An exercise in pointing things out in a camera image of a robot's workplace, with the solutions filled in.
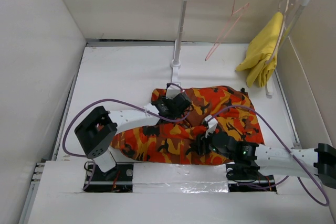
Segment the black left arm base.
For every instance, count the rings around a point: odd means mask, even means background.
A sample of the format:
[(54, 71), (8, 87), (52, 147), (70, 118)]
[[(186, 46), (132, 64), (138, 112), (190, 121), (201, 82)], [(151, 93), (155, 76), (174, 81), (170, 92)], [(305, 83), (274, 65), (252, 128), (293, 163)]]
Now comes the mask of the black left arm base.
[(86, 171), (83, 190), (87, 193), (131, 193), (133, 192), (133, 163), (117, 163), (112, 170), (103, 173), (93, 162), (84, 164)]

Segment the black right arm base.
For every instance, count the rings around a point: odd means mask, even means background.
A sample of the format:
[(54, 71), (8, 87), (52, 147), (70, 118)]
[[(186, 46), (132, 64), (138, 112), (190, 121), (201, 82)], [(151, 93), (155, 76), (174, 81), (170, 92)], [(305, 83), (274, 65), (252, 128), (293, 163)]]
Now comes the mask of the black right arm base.
[(230, 193), (277, 192), (273, 175), (264, 176), (257, 171), (247, 172), (233, 162), (226, 164), (226, 178)]

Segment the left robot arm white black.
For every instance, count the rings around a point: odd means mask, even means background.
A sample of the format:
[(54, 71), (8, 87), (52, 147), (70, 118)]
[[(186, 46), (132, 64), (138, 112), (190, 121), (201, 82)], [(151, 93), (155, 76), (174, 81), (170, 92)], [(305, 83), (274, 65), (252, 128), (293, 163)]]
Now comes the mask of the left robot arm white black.
[(105, 180), (112, 180), (117, 175), (117, 163), (109, 151), (116, 134), (137, 127), (155, 126), (161, 121), (182, 121), (192, 105), (185, 93), (179, 93), (172, 99), (163, 97), (143, 107), (116, 99), (110, 101), (124, 104), (130, 109), (109, 111), (98, 106), (75, 128), (75, 135), (86, 158), (95, 162), (100, 176)]

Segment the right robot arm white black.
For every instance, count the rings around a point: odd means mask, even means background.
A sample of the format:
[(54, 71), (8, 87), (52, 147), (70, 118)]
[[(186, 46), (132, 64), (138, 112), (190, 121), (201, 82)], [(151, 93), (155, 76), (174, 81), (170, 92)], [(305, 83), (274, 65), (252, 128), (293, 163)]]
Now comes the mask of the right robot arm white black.
[(193, 149), (198, 154), (219, 154), (229, 159), (227, 177), (255, 180), (258, 176), (284, 175), (308, 178), (311, 174), (323, 185), (335, 189), (335, 148), (318, 144), (303, 150), (274, 148), (236, 141), (225, 132), (199, 135)]

